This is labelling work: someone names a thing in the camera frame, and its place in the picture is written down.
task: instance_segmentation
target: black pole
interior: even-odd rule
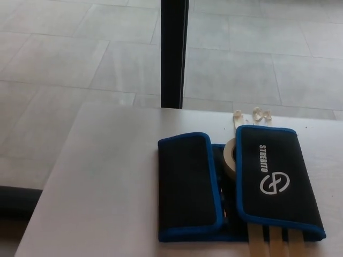
[[[161,0],[161,107],[182,109],[189,0]]]

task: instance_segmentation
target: white table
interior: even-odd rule
[[[343,122],[273,117],[273,125],[298,132],[327,233],[306,243],[308,256],[343,256]],[[225,143],[232,114],[84,105],[16,256],[248,257],[246,243],[157,241],[157,141],[193,131]]]

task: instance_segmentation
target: black pouch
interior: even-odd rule
[[[247,241],[247,222],[326,237],[297,135],[287,128],[240,126],[236,182],[223,163],[225,145],[195,132],[159,147],[159,240]]]

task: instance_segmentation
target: tiled floor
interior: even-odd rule
[[[343,119],[341,0],[189,11],[186,109]],[[43,188],[84,102],[158,107],[160,27],[159,0],[1,0],[0,185]]]

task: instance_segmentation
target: tape strip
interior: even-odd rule
[[[270,257],[286,257],[284,242],[282,241],[282,228],[270,226],[269,238]]]
[[[263,112],[263,118],[266,119],[266,125],[272,127],[272,115],[270,110]],[[284,242],[282,240],[282,228],[269,226],[269,253],[270,257],[286,257]]]
[[[305,243],[302,231],[289,229],[288,230],[288,247],[290,257],[305,257]]]
[[[235,130],[239,126],[244,125],[243,114],[241,111],[234,111],[234,124],[235,124]]]
[[[252,111],[252,122],[254,125],[258,125],[258,123],[263,119],[262,110],[259,107],[255,107]]]
[[[250,257],[266,257],[267,250],[261,225],[248,223]]]

